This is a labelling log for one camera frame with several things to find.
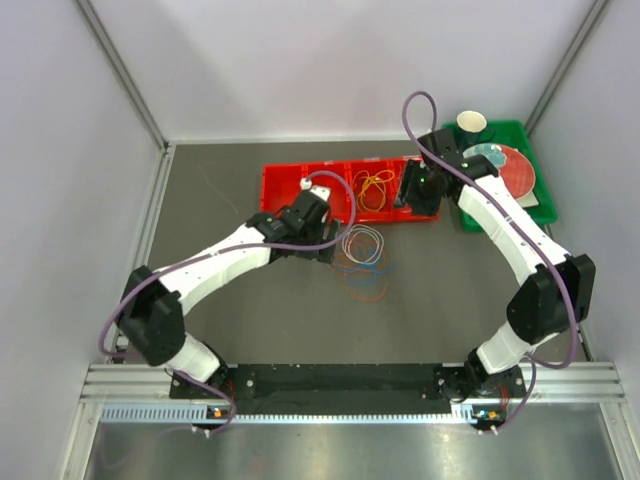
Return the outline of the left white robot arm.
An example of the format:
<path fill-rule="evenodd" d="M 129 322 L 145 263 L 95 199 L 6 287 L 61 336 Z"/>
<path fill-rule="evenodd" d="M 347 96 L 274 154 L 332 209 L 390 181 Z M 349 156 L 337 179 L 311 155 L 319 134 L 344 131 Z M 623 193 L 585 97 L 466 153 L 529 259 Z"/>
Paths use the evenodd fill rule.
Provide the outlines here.
<path fill-rule="evenodd" d="M 331 189 L 308 178 L 301 184 L 291 205 L 253 215 L 191 258 L 156 271 L 142 266 L 130 274 L 112 321 L 148 365 L 189 376 L 205 396 L 224 390 L 226 362 L 187 332 L 185 317 L 239 276 L 282 258 L 332 262 L 340 223 L 331 216 Z"/>

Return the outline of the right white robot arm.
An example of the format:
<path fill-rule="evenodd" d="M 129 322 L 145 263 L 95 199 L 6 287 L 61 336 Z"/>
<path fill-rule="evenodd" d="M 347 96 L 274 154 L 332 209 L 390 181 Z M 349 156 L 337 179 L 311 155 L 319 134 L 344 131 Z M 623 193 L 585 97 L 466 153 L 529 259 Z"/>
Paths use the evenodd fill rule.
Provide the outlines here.
<path fill-rule="evenodd" d="M 564 331 L 575 333 L 588 316 L 596 267 L 549 238 L 508 191 L 483 155 L 464 157 L 449 128 L 416 143 L 421 156 L 407 160 L 396 203 L 429 215 L 449 198 L 481 227 L 511 267 L 519 289 L 506 321 L 468 355 L 462 391 L 492 394 L 519 361 Z"/>

